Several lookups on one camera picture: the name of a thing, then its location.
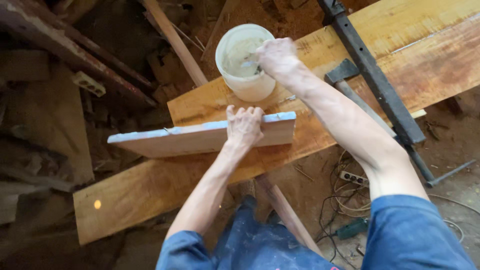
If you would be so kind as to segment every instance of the plastic bucket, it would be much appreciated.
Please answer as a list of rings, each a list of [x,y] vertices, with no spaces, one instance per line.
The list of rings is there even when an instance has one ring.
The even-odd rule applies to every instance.
[[[275,80],[257,68],[254,59],[255,50],[269,39],[275,38],[259,25],[239,25],[230,29],[216,48],[218,70],[233,93],[244,101],[260,101],[275,88]]]

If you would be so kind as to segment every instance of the blue shirt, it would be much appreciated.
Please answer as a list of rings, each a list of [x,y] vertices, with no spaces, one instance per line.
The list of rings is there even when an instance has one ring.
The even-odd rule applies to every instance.
[[[163,269],[325,269],[335,266],[300,245],[282,225],[260,224],[254,208],[242,204],[212,255],[202,237],[178,232],[162,246]],[[476,269],[431,202],[407,195],[372,202],[362,269]]]

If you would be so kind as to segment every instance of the electrical outlet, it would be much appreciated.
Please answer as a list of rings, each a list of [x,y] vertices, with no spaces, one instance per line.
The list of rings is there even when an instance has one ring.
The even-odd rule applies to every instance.
[[[342,171],[340,173],[340,178],[342,178],[343,180],[350,181],[350,182],[355,183],[355,184],[362,185],[362,186],[366,186],[366,187],[370,186],[370,183],[368,182],[367,178],[363,178],[361,176],[354,175],[354,174],[346,172],[346,171]]]

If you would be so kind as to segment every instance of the workbench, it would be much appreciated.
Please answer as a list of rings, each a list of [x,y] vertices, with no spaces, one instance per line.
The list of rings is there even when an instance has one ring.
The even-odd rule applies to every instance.
[[[388,80],[414,112],[480,85],[480,1],[382,0],[349,16]],[[345,58],[331,27],[296,41],[320,78]],[[385,120],[361,76],[349,85]],[[308,108],[277,83],[265,100],[239,100],[222,78],[168,103],[176,126],[226,118],[227,105],[259,106],[266,114],[295,111],[292,145],[253,149],[230,182],[250,179],[335,144]],[[80,244],[118,232],[182,205],[216,153],[149,160],[74,194]],[[94,202],[101,201],[100,209]]]

